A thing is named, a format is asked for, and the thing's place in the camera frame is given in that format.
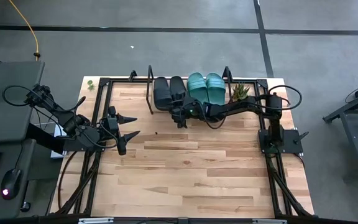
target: succulent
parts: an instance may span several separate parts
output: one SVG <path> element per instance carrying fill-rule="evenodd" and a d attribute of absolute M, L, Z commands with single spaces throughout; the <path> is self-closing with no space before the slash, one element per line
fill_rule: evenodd
<path fill-rule="evenodd" d="M 89 89 L 89 90 L 91 90 L 91 91 L 94 90 L 94 84 L 93 84 L 92 80 L 89 80 L 89 81 L 87 82 L 87 84 L 89 85 L 89 86 L 88 86 L 88 89 Z"/>
<path fill-rule="evenodd" d="M 249 86 L 246 88 L 246 86 L 243 83 L 237 84 L 233 88 L 233 96 L 232 96 L 233 100 L 238 101 L 247 98 L 248 91 L 249 91 Z"/>

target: black slipper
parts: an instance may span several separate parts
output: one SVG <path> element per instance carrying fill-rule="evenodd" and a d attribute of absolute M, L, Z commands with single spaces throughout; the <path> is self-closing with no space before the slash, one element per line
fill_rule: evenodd
<path fill-rule="evenodd" d="M 166 78 L 158 77 L 154 80 L 153 97 L 154 105 L 158 110 L 168 111 L 172 107 L 172 97 Z"/>
<path fill-rule="evenodd" d="M 185 97 L 186 87 L 181 77 L 172 77 L 169 84 L 171 86 L 171 96 L 173 100 L 181 100 Z"/>

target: green slipper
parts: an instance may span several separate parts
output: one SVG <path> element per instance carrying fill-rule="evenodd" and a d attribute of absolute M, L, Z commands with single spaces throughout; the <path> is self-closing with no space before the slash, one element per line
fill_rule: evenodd
<path fill-rule="evenodd" d="M 202 74 L 196 72 L 187 79 L 187 91 L 189 95 L 201 103 L 208 103 L 207 87 Z"/>
<path fill-rule="evenodd" d="M 222 77 L 220 77 L 220 75 L 216 73 L 209 73 L 206 76 L 206 86 L 209 103 L 223 105 L 224 94 L 226 93 L 226 86 Z"/>

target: concrete floor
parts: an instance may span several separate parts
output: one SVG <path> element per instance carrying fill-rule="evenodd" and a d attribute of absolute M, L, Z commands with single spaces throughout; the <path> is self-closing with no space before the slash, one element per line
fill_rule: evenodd
<path fill-rule="evenodd" d="M 36 25 L 257 28 L 252 0 L 20 0 L 17 6 Z M 266 29 L 358 30 L 358 0 L 260 0 L 260 6 Z M 2 0 L 0 24 L 24 24 Z M 236 77 L 267 76 L 258 34 L 37 32 L 37 37 L 46 63 L 42 84 L 66 107 L 77 101 L 83 76 L 131 70 L 145 75 L 148 64 L 155 75 L 221 73 L 228 65 Z M 342 179 L 357 168 L 357 159 L 342 124 L 321 119 L 358 87 L 358 36 L 268 35 L 267 43 L 275 77 L 304 96 L 292 114 L 301 132 L 310 131 L 303 148 L 315 213 L 358 221 L 358 182 Z M 33 60 L 33 52 L 30 32 L 0 31 L 2 61 Z M 49 194 L 44 195 L 46 207 Z"/>

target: wooden table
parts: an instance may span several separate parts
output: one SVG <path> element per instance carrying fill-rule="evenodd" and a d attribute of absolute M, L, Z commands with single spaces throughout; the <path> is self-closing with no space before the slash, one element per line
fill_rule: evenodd
<path fill-rule="evenodd" d="M 97 89 L 89 90 L 87 82 L 92 80 L 97 84 L 99 79 L 84 77 L 81 86 L 80 96 L 86 96 L 86 101 L 77 112 L 89 119 Z M 282 84 L 281 78 L 268 79 L 269 88 Z M 284 88 L 276 91 L 287 98 Z M 103 94 L 100 116 L 106 93 Z M 155 113 L 151 115 L 145 96 L 145 83 L 115 83 L 113 86 L 110 105 L 114 105 L 123 116 L 138 118 L 135 122 L 120 125 L 121 133 L 140 130 L 140 134 L 127 145 L 126 156 L 119 156 L 115 149 L 103 153 L 92 216 L 274 216 L 266 161 L 257 139 L 260 128 L 256 114 L 246 112 L 229 116 L 217 130 L 209 129 L 204 122 L 195 119 L 187 121 L 188 129 L 178 129 L 167 112 L 152 106 Z M 290 111 L 283 111 L 281 123 L 285 129 L 293 128 Z M 83 153 L 77 153 L 63 178 L 62 203 L 78 185 L 82 163 Z M 305 171 L 299 158 L 283 154 L 283 164 L 289 189 L 302 206 L 313 213 Z M 51 212 L 57 210 L 56 195 Z M 278 190 L 278 195 L 284 212 L 281 190 Z"/>

